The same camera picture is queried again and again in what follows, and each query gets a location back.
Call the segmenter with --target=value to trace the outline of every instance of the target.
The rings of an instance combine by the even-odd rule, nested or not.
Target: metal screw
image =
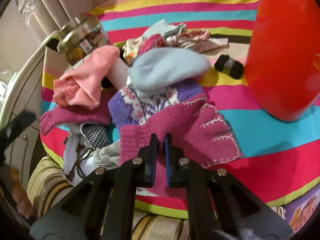
[[[134,158],[134,159],[132,160],[132,162],[133,162],[133,164],[141,164],[141,163],[142,163],[142,159],[139,158],[139,157],[137,157],[137,158]]]
[[[189,159],[187,158],[181,158],[179,160],[179,163],[182,164],[182,165],[187,165],[189,163]]]
[[[105,172],[105,168],[103,167],[98,167],[94,170],[94,172],[97,174],[97,175],[101,175]]]
[[[227,175],[227,171],[225,169],[222,169],[222,168],[218,169],[217,173],[218,173],[219,176],[226,176]]]

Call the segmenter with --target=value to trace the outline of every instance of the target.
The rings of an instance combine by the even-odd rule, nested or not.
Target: fair isle pattern
[[[139,125],[145,124],[153,114],[166,107],[180,103],[178,90],[172,86],[168,86],[165,93],[146,99],[138,98],[132,84],[120,89],[119,93],[123,97],[124,102],[132,106],[133,112],[131,117]]]

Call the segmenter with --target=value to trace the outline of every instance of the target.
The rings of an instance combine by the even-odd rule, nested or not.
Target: black and white checkered fabric
[[[82,127],[82,134],[94,148],[102,149],[111,144],[107,135],[107,126],[103,124],[86,123]]]
[[[65,139],[63,140],[62,144],[66,145],[68,142],[69,136],[65,137]]]

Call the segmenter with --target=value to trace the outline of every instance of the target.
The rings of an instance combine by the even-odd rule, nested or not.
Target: knitted hat
[[[129,76],[140,98],[165,92],[167,86],[200,76],[210,68],[203,55],[182,48],[153,48],[139,56]]]
[[[202,92],[195,80],[186,79],[166,87],[163,94],[139,98],[133,85],[129,84],[113,96],[108,107],[114,124],[120,130],[126,124],[144,124],[149,117],[167,106],[178,104]]]
[[[149,145],[155,133],[163,145],[172,134],[173,145],[183,149],[185,157],[209,168],[241,156],[233,132],[217,109],[207,103],[204,93],[187,101],[168,106],[151,116],[143,125],[125,125],[120,130],[120,163],[137,156],[139,149]],[[165,155],[157,155],[156,179],[150,192],[158,196],[186,199],[185,190],[166,186]]]
[[[81,106],[56,106],[42,115],[40,118],[40,130],[43,135],[47,135],[54,126],[62,123],[90,122],[108,125],[110,123],[108,102],[111,98],[112,94],[109,91],[101,91],[100,105],[93,110]]]

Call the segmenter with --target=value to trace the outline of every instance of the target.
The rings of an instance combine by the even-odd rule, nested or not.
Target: clothing pile
[[[118,47],[106,45],[54,80],[57,106],[44,113],[40,128],[44,135],[55,126],[68,128],[61,142],[62,174],[72,185],[97,167],[114,169],[135,157],[152,133],[160,142],[171,133],[185,156],[204,168],[242,155],[230,127],[196,81],[211,67],[200,53],[228,39],[185,27],[162,20],[128,40],[124,59],[132,67],[119,57]],[[101,89],[106,77],[113,89]],[[159,155],[155,186],[138,188],[137,194],[185,199],[181,189],[166,187],[165,177],[164,156]]]
[[[203,53],[228,44],[228,38],[210,38],[209,30],[187,31],[186,26],[184,23],[170,25],[165,20],[153,24],[142,36],[127,40],[123,46],[124,60],[132,66],[138,56],[152,48],[179,47]]]

